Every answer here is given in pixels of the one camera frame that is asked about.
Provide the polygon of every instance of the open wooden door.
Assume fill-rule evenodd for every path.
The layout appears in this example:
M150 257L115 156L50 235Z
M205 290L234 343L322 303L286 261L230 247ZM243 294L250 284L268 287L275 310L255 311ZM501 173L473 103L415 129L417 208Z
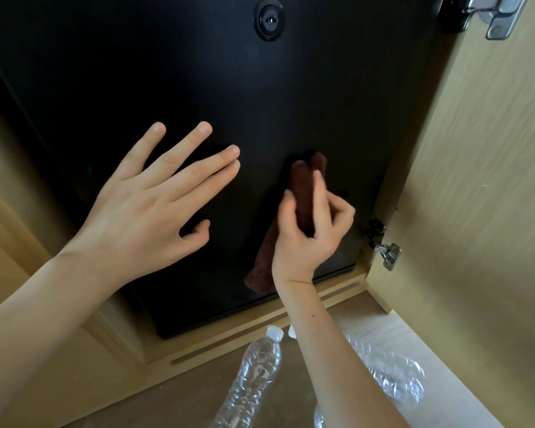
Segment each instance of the open wooden door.
M368 282L506 427L535 427L535 0L473 18Z

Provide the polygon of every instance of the metal hinge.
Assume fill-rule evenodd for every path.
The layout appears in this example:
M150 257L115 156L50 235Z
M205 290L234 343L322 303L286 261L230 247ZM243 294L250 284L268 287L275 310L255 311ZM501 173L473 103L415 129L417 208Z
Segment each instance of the metal hinge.
M485 38L503 40L511 35L527 0L443 0L438 14L442 30L459 33L470 25L474 13L490 26Z
M384 259L384 262L382 263L383 266L392 271L402 250L400 249L400 246L395 243L392 243L391 245L384 245L381 243L385 231L385 224L374 218L369 221L369 225L364 231L364 234L369 238L369 246L371 249L374 252L379 252Z

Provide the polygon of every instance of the person's left arm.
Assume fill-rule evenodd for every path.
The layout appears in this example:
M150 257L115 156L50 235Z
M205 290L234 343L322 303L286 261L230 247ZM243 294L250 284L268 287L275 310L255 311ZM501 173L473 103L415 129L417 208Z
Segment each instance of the person's left arm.
M200 123L143 170L165 127L155 123L102 188L78 234L0 304L0 415L36 369L111 294L204 246L210 221L180 228L234 179L228 147L177 172L212 132Z

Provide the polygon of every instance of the person's right arm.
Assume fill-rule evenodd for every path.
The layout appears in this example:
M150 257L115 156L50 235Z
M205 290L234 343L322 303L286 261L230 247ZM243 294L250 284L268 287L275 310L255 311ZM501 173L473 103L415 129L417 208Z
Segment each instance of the person's right arm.
M408 427L321 303L312 279L353 224L354 208L327 191L314 172L314 237L298 228L295 199L286 191L279 206L279 237L272 272L292 321L303 359L328 428Z

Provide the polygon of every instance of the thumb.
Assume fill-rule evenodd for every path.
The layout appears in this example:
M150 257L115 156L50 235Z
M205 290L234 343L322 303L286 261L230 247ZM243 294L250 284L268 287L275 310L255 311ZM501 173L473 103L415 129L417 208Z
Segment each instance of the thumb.
M186 255L192 254L203 247L210 239L210 221L205 219L194 227L192 233L187 234L182 239L184 240L184 246L186 249Z
M300 230L297 226L297 216L295 215L296 206L292 191L286 189L277 211L277 223L279 232L282 234L292 235Z

